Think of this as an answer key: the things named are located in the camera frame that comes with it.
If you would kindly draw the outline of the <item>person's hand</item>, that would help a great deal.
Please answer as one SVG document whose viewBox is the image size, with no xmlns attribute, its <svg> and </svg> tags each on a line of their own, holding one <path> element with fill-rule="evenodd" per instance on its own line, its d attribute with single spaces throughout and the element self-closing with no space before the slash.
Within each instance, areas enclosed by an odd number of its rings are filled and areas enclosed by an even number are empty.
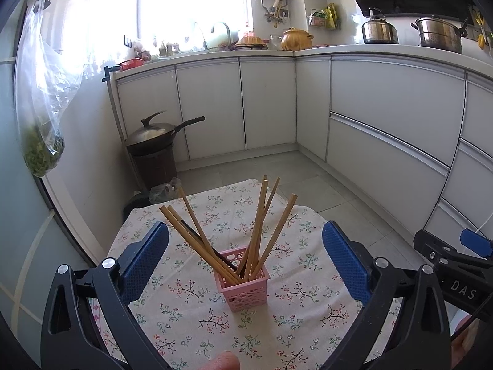
<svg viewBox="0 0 493 370">
<path fill-rule="evenodd" d="M 224 351 L 200 368 L 200 370 L 240 370 L 241 363 L 231 351 Z"/>
</svg>

